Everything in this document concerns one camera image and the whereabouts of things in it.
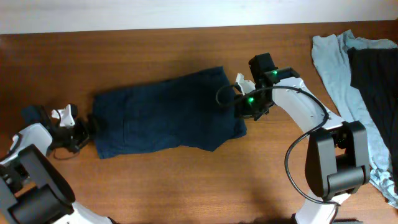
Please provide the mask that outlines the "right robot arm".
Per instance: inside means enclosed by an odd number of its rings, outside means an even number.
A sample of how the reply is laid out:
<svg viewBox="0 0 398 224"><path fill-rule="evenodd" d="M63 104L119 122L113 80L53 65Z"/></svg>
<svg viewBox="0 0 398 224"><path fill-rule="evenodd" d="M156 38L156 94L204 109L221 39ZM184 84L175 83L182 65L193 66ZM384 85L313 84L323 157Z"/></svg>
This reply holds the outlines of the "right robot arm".
<svg viewBox="0 0 398 224"><path fill-rule="evenodd" d="M248 64L253 79L236 77L237 116L258 120L276 105L295 121L303 134L289 146L285 170L292 149L308 139L304 172L310 190L298 191L305 201L291 223L338 223L341 204L370 180L366 128L330 111L293 68L277 68L269 53L254 56Z"/></svg>

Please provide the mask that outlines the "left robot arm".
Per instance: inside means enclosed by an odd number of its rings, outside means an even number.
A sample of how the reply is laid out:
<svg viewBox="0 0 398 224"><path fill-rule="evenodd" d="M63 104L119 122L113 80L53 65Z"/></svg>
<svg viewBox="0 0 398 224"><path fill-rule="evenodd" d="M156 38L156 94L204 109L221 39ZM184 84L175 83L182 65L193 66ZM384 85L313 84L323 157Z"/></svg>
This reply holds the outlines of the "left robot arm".
<svg viewBox="0 0 398 224"><path fill-rule="evenodd" d="M58 148L78 154L98 131L97 120L78 117L68 104L47 113L42 105L22 110L27 126L12 138L1 158L1 213L13 224L116 224L78 203L48 156Z"/></svg>

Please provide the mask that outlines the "navy blue shorts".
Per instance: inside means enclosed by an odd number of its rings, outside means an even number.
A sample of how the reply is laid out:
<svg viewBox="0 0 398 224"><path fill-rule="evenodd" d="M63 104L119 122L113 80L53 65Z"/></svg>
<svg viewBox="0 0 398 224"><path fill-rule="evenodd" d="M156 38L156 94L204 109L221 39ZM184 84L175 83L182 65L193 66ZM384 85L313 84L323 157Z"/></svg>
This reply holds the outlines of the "navy blue shorts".
<svg viewBox="0 0 398 224"><path fill-rule="evenodd" d="M220 102L233 100L223 67L176 79L129 86L94 97L93 116L99 131L95 147L100 159L143 154L179 146L215 151L247 127Z"/></svg>

